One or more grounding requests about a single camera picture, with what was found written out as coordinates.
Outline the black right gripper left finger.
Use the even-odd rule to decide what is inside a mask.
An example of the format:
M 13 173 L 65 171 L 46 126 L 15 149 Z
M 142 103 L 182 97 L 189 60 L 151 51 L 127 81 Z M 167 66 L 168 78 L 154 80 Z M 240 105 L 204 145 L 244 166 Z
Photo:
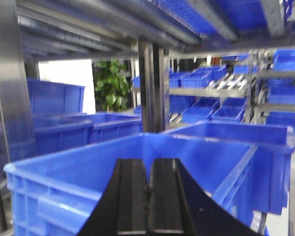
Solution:
M 141 159 L 117 159 L 108 186 L 79 236 L 146 236 L 147 175 Z

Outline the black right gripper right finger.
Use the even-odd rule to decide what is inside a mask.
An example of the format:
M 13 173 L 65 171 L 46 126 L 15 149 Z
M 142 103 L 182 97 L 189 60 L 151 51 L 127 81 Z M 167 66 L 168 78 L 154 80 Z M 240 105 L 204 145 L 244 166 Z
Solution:
M 177 158 L 154 160 L 150 186 L 150 236 L 257 235 L 212 200 Z

